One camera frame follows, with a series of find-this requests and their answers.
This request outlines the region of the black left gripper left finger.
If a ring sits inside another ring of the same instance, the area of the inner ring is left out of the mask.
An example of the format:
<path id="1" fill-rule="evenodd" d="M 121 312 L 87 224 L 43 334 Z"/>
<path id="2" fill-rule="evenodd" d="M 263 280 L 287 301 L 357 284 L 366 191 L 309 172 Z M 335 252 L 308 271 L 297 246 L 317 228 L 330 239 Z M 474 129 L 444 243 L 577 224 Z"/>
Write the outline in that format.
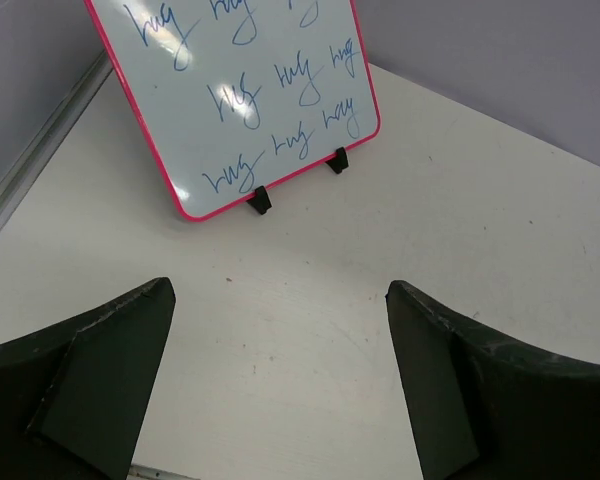
<path id="1" fill-rule="evenodd" d="M 0 479 L 124 479 L 175 310 L 166 277 L 0 344 Z"/>

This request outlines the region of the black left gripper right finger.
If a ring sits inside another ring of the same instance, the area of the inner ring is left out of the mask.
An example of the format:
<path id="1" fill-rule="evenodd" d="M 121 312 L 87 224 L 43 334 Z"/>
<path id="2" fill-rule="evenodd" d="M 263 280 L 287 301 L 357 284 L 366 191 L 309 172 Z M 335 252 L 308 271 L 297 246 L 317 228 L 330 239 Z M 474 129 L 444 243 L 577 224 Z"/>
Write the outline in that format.
<path id="1" fill-rule="evenodd" d="M 517 340 L 404 281 L 388 323 L 426 479 L 600 479 L 600 365 Z"/>

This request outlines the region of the pink framed whiteboard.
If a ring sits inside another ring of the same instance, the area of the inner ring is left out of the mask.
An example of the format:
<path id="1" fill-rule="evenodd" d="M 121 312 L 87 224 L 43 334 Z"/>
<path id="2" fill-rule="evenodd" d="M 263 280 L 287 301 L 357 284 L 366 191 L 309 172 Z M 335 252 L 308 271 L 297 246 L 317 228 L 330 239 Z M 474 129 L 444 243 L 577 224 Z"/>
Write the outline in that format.
<path id="1" fill-rule="evenodd" d="M 380 131 L 351 1 L 86 7 L 187 220 L 255 202 Z"/>

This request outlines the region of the aluminium rail frame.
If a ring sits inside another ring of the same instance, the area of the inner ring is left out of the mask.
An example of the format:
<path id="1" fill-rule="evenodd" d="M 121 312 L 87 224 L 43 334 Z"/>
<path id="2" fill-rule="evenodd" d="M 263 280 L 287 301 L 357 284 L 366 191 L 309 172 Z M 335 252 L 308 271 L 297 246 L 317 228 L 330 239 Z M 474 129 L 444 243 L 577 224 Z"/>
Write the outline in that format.
<path id="1" fill-rule="evenodd" d="M 113 67 L 102 52 L 0 182 L 0 231 L 70 133 Z"/>

